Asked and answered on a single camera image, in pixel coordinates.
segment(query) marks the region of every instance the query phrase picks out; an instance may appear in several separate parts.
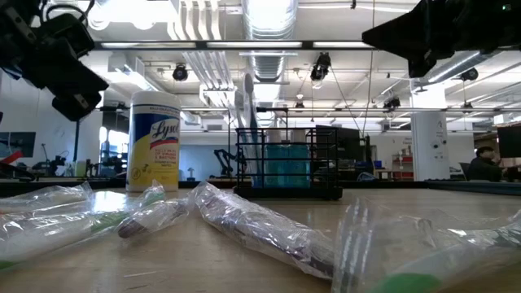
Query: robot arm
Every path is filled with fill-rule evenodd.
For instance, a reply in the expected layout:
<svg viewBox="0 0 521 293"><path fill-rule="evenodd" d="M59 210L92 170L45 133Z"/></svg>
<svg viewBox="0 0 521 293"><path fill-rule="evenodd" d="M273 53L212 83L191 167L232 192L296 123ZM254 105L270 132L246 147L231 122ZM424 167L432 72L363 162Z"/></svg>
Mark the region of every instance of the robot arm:
<svg viewBox="0 0 521 293"><path fill-rule="evenodd" d="M362 34L362 41L409 60L410 77L423 77L456 51L521 45L521 2L422 0L409 13Z"/></svg>
<svg viewBox="0 0 521 293"><path fill-rule="evenodd" d="M52 106L69 120L78 121L95 109L101 101L99 92L108 83L78 61L94 49L82 23L86 14L77 19L63 13L48 20L43 16L46 3L42 0L40 8L40 0L0 0L0 68L11 78L47 88L55 95ZM36 16L41 26L32 28Z"/></svg>

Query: wooden table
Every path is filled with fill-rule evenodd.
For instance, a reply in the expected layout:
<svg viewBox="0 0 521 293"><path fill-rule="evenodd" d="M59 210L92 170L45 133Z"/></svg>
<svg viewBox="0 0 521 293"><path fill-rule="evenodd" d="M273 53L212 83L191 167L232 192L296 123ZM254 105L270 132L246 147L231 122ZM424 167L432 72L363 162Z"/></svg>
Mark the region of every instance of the wooden table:
<svg viewBox="0 0 521 293"><path fill-rule="evenodd" d="M438 190L345 190L332 201L260 201L334 238L352 194L412 216L439 208L466 219L509 216L521 198ZM99 204L123 195L97 194ZM445 292L520 292L521 265ZM0 272L0 292L330 292L330 284L249 251L195 213L182 225L128 241L111 234Z"/></svg>

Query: plastic bag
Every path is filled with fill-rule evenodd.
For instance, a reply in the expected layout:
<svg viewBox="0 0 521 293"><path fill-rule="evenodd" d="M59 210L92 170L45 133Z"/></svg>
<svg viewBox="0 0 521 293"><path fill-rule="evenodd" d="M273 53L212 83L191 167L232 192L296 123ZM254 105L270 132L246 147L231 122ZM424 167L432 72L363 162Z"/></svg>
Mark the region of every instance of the plastic bag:
<svg viewBox="0 0 521 293"><path fill-rule="evenodd" d="M153 233L171 225L182 223L193 209L192 198L159 200L139 208L118 226L121 238Z"/></svg>
<svg viewBox="0 0 521 293"><path fill-rule="evenodd" d="M74 187L50 186L24 195L0 199L0 214L30 212L66 203L88 201L92 194L88 182Z"/></svg>
<svg viewBox="0 0 521 293"><path fill-rule="evenodd" d="M243 246L313 276L332 278L333 242L322 233L206 182L189 196L207 223Z"/></svg>
<svg viewBox="0 0 521 293"><path fill-rule="evenodd" d="M521 260L521 220L498 229L439 227L356 198L337 237L334 293L436 292Z"/></svg>
<svg viewBox="0 0 521 293"><path fill-rule="evenodd" d="M31 216L0 215L0 269L109 231L136 209L164 200L162 190L162 186L153 186L128 204L107 207L104 211L71 212L67 208L64 214L37 210Z"/></svg>

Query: blue bin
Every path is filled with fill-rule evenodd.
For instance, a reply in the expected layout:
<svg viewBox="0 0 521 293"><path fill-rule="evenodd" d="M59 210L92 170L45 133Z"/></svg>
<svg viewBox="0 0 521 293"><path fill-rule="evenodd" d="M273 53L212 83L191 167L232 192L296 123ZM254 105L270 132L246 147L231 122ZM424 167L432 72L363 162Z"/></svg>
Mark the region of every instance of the blue bin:
<svg viewBox="0 0 521 293"><path fill-rule="evenodd" d="M291 145L287 148L287 158L309 159L309 148L307 145ZM285 176L284 187L309 188L310 170L308 160L288 160L286 161L286 173L303 174L303 176Z"/></svg>
<svg viewBox="0 0 521 293"><path fill-rule="evenodd" d="M266 159L281 159L286 158L287 152L284 146L266 146L265 147L265 158ZM266 160L264 166L265 174L281 174L285 173L286 161L282 160ZM265 176L264 179L265 187L282 187L285 184L284 176Z"/></svg>

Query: column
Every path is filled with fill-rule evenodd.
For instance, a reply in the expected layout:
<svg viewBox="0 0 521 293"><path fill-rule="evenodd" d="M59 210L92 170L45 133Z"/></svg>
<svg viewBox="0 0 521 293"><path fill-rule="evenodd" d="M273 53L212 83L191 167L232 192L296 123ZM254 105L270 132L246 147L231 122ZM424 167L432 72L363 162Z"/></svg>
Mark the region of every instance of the column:
<svg viewBox="0 0 521 293"><path fill-rule="evenodd" d="M112 52L93 51L89 55L80 59L80 61L90 68L93 72L103 76L108 71L108 61ZM99 129L102 126L103 113L100 111L92 111L80 123L80 137L78 143L78 160L90 159L93 164L99 162Z"/></svg>
<svg viewBox="0 0 521 293"><path fill-rule="evenodd" d="M445 108L445 88L441 84L412 92L415 108ZM414 180L450 179L445 112L416 112L411 115L413 133Z"/></svg>

